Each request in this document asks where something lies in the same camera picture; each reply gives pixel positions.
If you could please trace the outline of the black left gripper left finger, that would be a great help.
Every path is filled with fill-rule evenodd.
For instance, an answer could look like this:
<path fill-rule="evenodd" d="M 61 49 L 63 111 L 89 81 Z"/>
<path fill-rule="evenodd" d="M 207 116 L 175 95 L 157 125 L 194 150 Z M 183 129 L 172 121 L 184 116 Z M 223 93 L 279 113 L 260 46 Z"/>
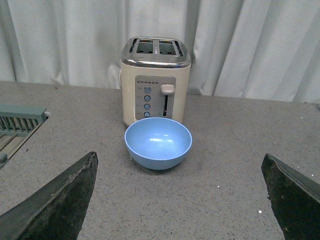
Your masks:
<path fill-rule="evenodd" d="M 75 240 L 96 182 L 98 157 L 83 156 L 0 217 L 2 240 Z"/>

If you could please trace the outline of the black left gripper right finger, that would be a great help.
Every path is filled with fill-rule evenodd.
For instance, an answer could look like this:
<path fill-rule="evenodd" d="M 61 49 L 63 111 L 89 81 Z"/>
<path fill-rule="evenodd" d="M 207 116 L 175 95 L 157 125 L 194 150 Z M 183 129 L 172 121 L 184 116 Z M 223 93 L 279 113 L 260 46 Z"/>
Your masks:
<path fill-rule="evenodd" d="M 320 184 L 267 153 L 261 171 L 286 240 L 320 238 Z"/>

